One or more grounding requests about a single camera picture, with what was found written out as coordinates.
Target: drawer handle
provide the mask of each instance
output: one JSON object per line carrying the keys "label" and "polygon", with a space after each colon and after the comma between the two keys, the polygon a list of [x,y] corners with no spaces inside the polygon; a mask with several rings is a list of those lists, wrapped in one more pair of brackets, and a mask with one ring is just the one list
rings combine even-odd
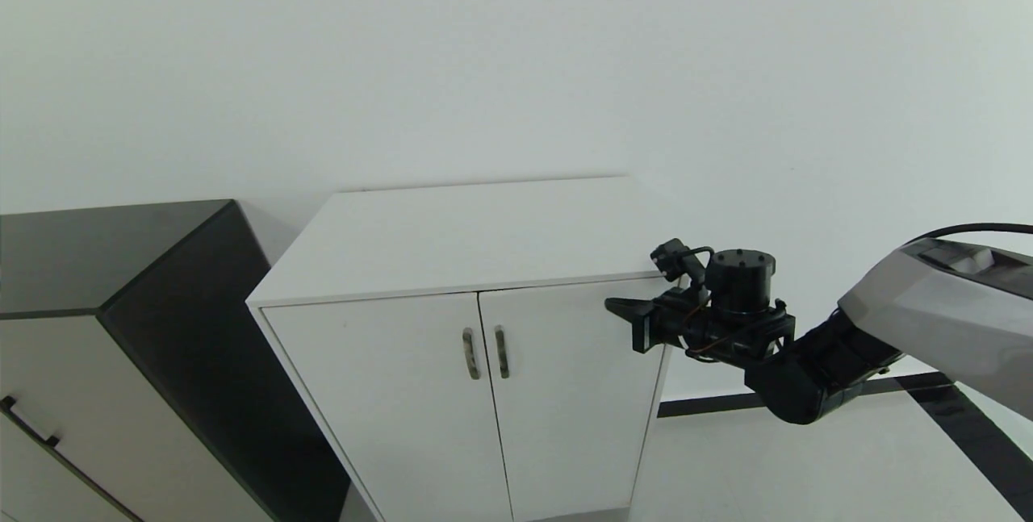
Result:
{"label": "drawer handle", "polygon": [[463,351],[466,354],[466,368],[470,371],[470,378],[473,380],[480,378],[477,358],[473,356],[473,331],[471,329],[463,331]]}
{"label": "drawer handle", "polygon": [[71,463],[67,458],[61,455],[61,452],[57,450],[57,444],[61,441],[60,438],[56,435],[51,435],[50,437],[43,439],[43,436],[33,431],[33,429],[29,427],[29,424],[25,423],[25,420],[15,416],[14,411],[11,410],[11,407],[14,407],[14,403],[17,402],[18,400],[10,395],[0,399],[0,413],[3,413],[3,417],[7,418],[12,424],[14,424],[14,427],[21,429],[22,432],[28,435],[34,443],[40,446],[40,448],[50,454],[52,458],[56,459],[58,463],[70,471],[74,478],[77,478],[80,482],[86,484],[88,488],[93,490],[93,492],[95,492],[98,496],[102,497],[104,501],[112,504],[115,510],[122,513],[122,515],[128,518],[131,522],[144,522],[144,519],[133,514],[131,510],[123,505],[118,499],[115,499],[115,496],[104,491],[104,489],[98,486],[97,483],[90,479],[88,474],[84,473],[82,469],[75,467],[75,464]]}
{"label": "drawer handle", "polygon": [[32,428],[29,427],[29,424],[25,423],[25,421],[22,418],[14,414],[14,411],[11,410],[11,407],[14,407],[14,403],[17,402],[18,401],[10,395],[4,397],[3,400],[0,400],[0,411],[2,411],[4,417],[9,419],[11,423],[13,423],[19,429],[24,431],[26,435],[32,437],[32,440],[36,441],[36,443],[39,443],[41,446],[48,446],[48,448],[57,448],[58,443],[61,442],[60,437],[58,437],[57,435],[51,435],[50,437],[43,439],[42,435],[33,431]]}
{"label": "drawer handle", "polygon": [[499,349],[499,374],[502,378],[509,378],[509,357],[506,355],[506,334],[502,325],[495,327],[495,345]]}

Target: black motor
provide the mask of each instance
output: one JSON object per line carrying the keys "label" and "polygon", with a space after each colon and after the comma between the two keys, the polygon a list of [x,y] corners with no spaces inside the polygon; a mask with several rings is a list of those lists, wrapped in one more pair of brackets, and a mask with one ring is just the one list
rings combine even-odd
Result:
{"label": "black motor", "polygon": [[[706,268],[696,254],[709,252]],[[687,288],[648,300],[607,298],[606,310],[631,323],[632,348],[666,343],[702,362],[747,367],[792,341],[795,318],[785,303],[771,306],[775,257],[756,250],[694,250],[670,240],[650,254],[668,281],[688,275]]]}

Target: black cabinet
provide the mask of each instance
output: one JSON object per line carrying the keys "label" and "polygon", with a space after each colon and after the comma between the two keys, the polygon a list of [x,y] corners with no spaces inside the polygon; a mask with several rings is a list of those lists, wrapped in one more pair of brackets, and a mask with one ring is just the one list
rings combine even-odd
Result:
{"label": "black cabinet", "polygon": [[336,522],[348,478],[245,304],[267,272],[232,201],[0,216],[8,417],[147,522]]}

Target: floor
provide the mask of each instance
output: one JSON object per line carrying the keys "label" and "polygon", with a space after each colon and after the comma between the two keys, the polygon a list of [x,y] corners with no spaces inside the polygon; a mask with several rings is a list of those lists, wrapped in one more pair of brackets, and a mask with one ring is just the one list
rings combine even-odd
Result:
{"label": "floor", "polygon": [[[904,392],[811,426],[766,409],[657,420],[630,511],[550,522],[1021,522]],[[341,522],[374,522],[352,491]]]}

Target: black cable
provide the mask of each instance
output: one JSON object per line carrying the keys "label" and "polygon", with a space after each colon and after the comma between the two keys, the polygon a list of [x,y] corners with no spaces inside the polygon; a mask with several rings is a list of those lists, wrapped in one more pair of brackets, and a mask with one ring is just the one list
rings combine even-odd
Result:
{"label": "black cable", "polygon": [[1033,235],[1033,225],[1028,223],[963,223],[961,225],[950,225],[928,232],[911,240],[911,242],[918,242],[918,240],[926,238],[942,238],[952,234],[966,234],[968,232],[1007,232],[1010,234]]}

